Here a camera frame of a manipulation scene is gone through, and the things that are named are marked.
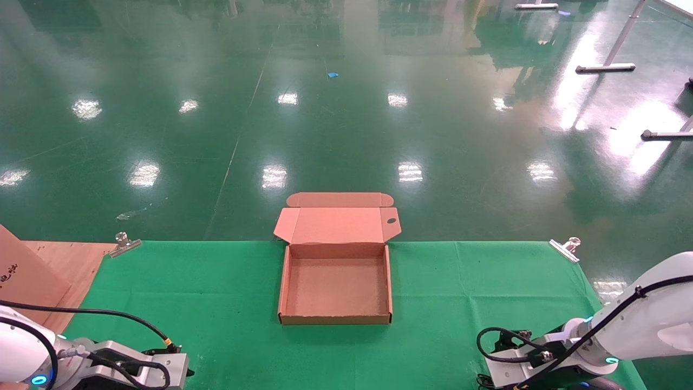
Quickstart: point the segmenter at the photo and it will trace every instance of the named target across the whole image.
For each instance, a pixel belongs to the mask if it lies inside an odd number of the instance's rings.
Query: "green epoxy floor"
[[[693,22],[635,0],[0,3],[0,223],[266,240],[286,197],[380,191],[396,239],[558,240],[607,297],[691,249]],[[339,77],[328,78],[328,72]],[[687,386],[689,358],[641,362]]]

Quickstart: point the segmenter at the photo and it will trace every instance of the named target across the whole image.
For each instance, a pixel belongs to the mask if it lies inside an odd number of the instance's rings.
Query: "floor seam line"
[[[253,95],[250,97],[250,103],[248,104],[248,108],[245,110],[245,120],[243,123],[243,126],[240,127],[240,132],[238,133],[238,138],[236,138],[236,145],[234,145],[234,151],[231,152],[231,158],[229,159],[229,166],[226,168],[226,174],[224,175],[224,180],[221,182],[221,187],[219,187],[219,194],[217,194],[217,200],[214,203],[214,211],[212,212],[212,217],[209,219],[209,225],[207,225],[207,229],[204,231],[204,236],[202,237],[202,241],[206,241],[209,239],[209,235],[211,234],[212,227],[214,226],[214,220],[216,219],[216,213],[217,210],[219,209],[219,202],[221,202],[221,194],[224,192],[224,186],[226,185],[226,181],[229,178],[229,172],[231,171],[231,163],[234,161],[234,157],[236,156],[236,149],[238,149],[238,143],[240,142],[240,137],[243,136],[243,131],[245,130],[245,124],[247,123],[248,120],[248,114],[250,113],[250,107],[253,105],[253,101],[255,101],[255,94],[258,92],[258,87],[260,87],[260,82],[262,81],[262,75],[265,73],[265,67],[267,66],[267,61],[270,59],[270,54],[272,54],[272,49],[274,48],[274,38],[272,38],[272,43],[270,45],[270,50],[267,51],[267,55],[265,57],[265,62],[262,64],[262,69],[260,70],[260,76],[258,76],[258,82],[255,84],[255,90],[253,91]]]

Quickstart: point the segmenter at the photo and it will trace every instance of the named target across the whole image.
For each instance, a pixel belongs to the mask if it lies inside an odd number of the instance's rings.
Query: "open cardboard box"
[[[399,234],[390,195],[301,192],[274,233],[289,243],[279,294],[284,325],[392,322],[388,239]]]

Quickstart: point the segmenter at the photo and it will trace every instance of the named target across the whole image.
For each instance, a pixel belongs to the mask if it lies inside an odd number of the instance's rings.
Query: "black cable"
[[[493,385],[493,380],[488,375],[477,374],[477,384],[479,385],[477,387],[477,390],[481,390],[481,389],[495,390],[495,386]]]
[[[166,344],[167,347],[170,348],[170,350],[173,352],[173,349],[175,348],[175,344],[172,343],[172,341],[166,336],[159,328],[156,326],[152,325],[147,320],[141,319],[138,316],[134,316],[129,313],[124,313],[124,312],[117,312],[115,310],[102,310],[102,309],[72,309],[68,307],[49,307],[49,306],[37,306],[37,305],[27,305],[25,303],[17,303],[17,302],[10,302],[9,300],[1,300],[0,299],[0,306],[7,306],[7,307],[13,307],[15,309],[25,309],[25,310],[37,310],[41,312],[57,312],[57,313],[77,313],[77,314],[106,314],[109,316],[118,316],[118,317],[123,317],[126,319],[133,320],[135,322],[139,322],[140,324],[146,326],[147,328],[150,328],[154,333],[159,335],[162,340],[164,340],[164,344]]]
[[[499,328],[498,326],[492,326],[490,328],[483,329],[479,334],[477,334],[477,348],[479,348],[479,352],[481,352],[482,355],[484,355],[485,358],[488,360],[493,360],[494,362],[501,362],[501,363],[527,363],[530,361],[529,356],[524,356],[524,357],[498,357],[498,356],[493,356],[488,354],[483,347],[481,347],[481,336],[488,332],[501,332],[505,334],[510,334],[513,338],[515,339],[520,339],[522,340],[525,344],[533,346],[537,349],[541,350],[547,350],[547,348],[541,344],[537,344],[533,342],[532,340],[528,339],[527,337],[522,336],[521,334],[515,333],[512,330],[508,330],[505,328]]]
[[[53,385],[55,384],[55,379],[58,377],[58,354],[55,353],[55,349],[53,349],[53,344],[51,344],[51,342],[46,338],[46,336],[43,335],[43,333],[39,332],[31,325],[27,325],[23,322],[19,322],[17,320],[5,317],[0,317],[0,323],[6,323],[10,326],[14,326],[21,330],[27,331],[28,333],[39,339],[39,341],[41,341],[41,344],[43,344],[43,346],[46,347],[46,350],[48,351],[48,356],[51,359],[51,377],[48,379],[48,382],[46,383],[45,390],[51,390],[53,388]]]
[[[126,360],[126,361],[122,362],[121,365],[119,366],[118,364],[116,364],[116,362],[112,362],[111,360],[105,359],[99,355],[96,355],[95,353],[90,353],[89,359],[96,362],[97,364],[100,364],[100,365],[106,366],[106,367],[110,367],[110,368],[118,371],[122,376],[125,377],[125,379],[128,380],[128,382],[132,383],[132,386],[135,386],[139,390],[166,390],[171,384],[170,373],[168,372],[168,369],[166,368],[166,366],[164,366],[161,363],[143,362],[141,360]],[[144,384],[137,382],[137,380],[124,369],[124,366],[130,366],[130,365],[151,367],[151,368],[156,368],[156,369],[161,370],[161,372],[164,373],[164,385],[158,386],[158,387],[145,386]]]
[[[662,280],[661,282],[653,283],[647,287],[636,286],[635,293],[633,293],[633,295],[623,300],[623,302],[621,302],[611,313],[607,314],[603,320],[601,320],[595,327],[593,327],[582,338],[580,338],[580,340],[578,340],[577,343],[573,344],[573,346],[570,347],[564,354],[562,354],[559,358],[551,362],[551,364],[546,366],[543,370],[539,371],[536,375],[533,375],[527,378],[526,380],[516,384],[514,389],[522,389],[524,386],[527,386],[528,384],[540,380],[541,378],[546,376],[551,370],[556,368],[560,363],[562,363],[569,356],[571,356],[578,348],[582,346],[582,344],[586,343],[587,340],[594,337],[594,335],[597,334],[597,332],[602,330],[603,327],[605,327],[609,322],[616,318],[616,316],[619,315],[623,310],[625,310],[626,307],[628,307],[631,303],[635,302],[640,298],[646,298],[647,293],[664,287],[689,282],[693,282],[693,275],[679,276],[677,278]]]

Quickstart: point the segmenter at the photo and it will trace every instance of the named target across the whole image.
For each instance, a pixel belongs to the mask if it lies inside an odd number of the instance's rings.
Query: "blue object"
[[[46,382],[48,382],[48,378],[45,375],[36,375],[31,378],[31,384],[35,384],[36,386],[40,386]]]

